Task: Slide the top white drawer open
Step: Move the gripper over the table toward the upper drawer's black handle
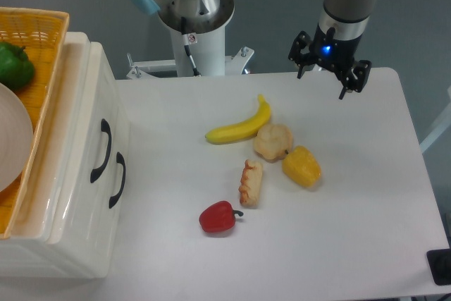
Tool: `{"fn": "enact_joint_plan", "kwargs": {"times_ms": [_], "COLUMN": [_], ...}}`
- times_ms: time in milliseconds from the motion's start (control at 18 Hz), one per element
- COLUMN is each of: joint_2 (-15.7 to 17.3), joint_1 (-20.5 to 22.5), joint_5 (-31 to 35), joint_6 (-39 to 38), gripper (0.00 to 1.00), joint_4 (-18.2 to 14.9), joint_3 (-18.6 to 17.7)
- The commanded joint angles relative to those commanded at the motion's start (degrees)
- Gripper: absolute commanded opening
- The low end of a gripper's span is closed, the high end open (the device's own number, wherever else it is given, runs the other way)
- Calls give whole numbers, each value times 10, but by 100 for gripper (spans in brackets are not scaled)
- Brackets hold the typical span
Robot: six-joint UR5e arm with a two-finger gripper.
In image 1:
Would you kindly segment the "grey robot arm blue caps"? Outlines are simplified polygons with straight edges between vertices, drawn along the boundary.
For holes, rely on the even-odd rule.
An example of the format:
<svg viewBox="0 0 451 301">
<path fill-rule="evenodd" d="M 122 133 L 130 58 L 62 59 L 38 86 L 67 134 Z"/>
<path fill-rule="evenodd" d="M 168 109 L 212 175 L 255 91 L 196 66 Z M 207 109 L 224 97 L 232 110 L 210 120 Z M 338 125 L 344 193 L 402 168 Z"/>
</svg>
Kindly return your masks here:
<svg viewBox="0 0 451 301">
<path fill-rule="evenodd" d="M 234 56 L 225 53 L 225 28 L 235 11 L 234 0 L 130 0 L 142 13 L 157 14 L 169 30 L 174 59 L 131 63 L 147 73 L 164 68 L 180 77 L 243 74 L 253 51 L 247 47 Z M 323 0 L 316 32 L 300 32 L 288 58 L 298 75 L 317 67 L 333 73 L 342 92 L 361 92 L 371 62 L 354 57 L 377 0 Z"/>
</svg>

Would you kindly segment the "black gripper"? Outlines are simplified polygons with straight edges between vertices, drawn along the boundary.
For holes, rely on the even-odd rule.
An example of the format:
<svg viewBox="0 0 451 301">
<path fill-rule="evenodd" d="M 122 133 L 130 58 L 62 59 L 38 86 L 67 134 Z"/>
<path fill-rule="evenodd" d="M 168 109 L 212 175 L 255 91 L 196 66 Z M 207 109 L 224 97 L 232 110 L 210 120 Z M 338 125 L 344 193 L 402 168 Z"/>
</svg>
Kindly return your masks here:
<svg viewBox="0 0 451 301">
<path fill-rule="evenodd" d="M 362 36 L 354 39 L 336 39 L 336 29 L 330 27 L 324 33 L 316 28 L 312 39 L 305 31 L 301 31 L 294 39 L 288 59 L 298 67 L 297 78 L 301 79 L 306 71 L 318 65 L 333 73 L 339 73 L 338 80 L 342 84 L 339 99 L 348 92 L 360 93 L 367 84 L 372 62 L 355 61 L 354 55 Z"/>
</svg>

